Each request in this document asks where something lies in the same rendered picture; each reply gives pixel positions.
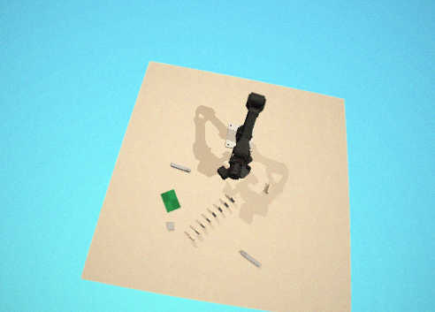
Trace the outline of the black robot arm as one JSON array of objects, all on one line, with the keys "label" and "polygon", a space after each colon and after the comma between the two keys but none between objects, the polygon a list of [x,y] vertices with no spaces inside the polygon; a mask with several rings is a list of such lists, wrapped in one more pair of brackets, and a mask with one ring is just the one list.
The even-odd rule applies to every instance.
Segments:
[{"label": "black robot arm", "polygon": [[[265,95],[251,92],[248,95],[246,103],[248,114],[246,116],[244,125],[238,127],[235,138],[236,146],[233,147],[233,152],[229,162],[232,162],[227,173],[230,179],[244,179],[249,175],[251,167],[246,165],[250,158],[249,141],[253,138],[252,132],[258,118],[259,113],[263,111],[266,104]],[[246,161],[244,161],[246,159]]]}]

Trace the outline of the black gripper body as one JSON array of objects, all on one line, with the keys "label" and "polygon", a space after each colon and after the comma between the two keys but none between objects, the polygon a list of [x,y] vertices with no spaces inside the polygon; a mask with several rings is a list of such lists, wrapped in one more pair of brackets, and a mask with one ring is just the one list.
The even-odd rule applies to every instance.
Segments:
[{"label": "black gripper body", "polygon": [[[253,161],[253,158],[250,156],[250,158],[249,158],[247,164],[250,164],[252,161]],[[221,166],[220,168],[217,169],[217,173],[220,175],[220,177],[221,177],[223,180],[225,180],[225,179],[228,178],[228,177],[227,177],[227,173],[228,173],[228,171],[229,171],[229,168],[226,169],[224,166]]]}]

